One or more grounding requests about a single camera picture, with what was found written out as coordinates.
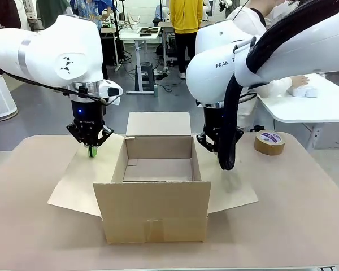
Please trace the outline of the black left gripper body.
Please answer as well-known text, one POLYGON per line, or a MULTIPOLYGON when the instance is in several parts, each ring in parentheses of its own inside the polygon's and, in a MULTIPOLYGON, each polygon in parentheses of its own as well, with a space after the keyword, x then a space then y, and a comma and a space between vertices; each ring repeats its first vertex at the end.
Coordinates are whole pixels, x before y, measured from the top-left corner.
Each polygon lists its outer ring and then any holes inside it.
POLYGON ((92 141, 105 125, 103 120, 104 105, 99 102, 83 103, 74 100, 71 101, 71 105, 73 123, 76 125, 85 125, 92 141))

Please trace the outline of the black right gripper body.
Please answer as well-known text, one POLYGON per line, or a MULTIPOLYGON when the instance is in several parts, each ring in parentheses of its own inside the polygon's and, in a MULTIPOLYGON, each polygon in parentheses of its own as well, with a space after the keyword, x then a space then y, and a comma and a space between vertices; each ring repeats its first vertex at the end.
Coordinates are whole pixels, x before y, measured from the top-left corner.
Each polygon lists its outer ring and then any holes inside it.
POLYGON ((223 112, 222 108, 208 108, 203 109, 204 112, 204 127, 203 131, 214 143, 218 143, 219 133, 223 126, 223 112))

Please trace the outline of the person left hand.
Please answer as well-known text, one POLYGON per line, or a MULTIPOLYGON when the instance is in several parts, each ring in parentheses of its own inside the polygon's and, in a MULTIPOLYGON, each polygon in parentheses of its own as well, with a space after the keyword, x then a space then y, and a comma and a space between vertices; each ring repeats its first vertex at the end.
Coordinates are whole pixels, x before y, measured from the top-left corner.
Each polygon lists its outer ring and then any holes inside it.
POLYGON ((291 80, 292 80, 292 87, 293 88, 298 88, 298 87, 301 87, 303 85, 307 85, 308 82, 309 82, 309 78, 307 76, 304 76, 304 75, 292 76, 291 80))

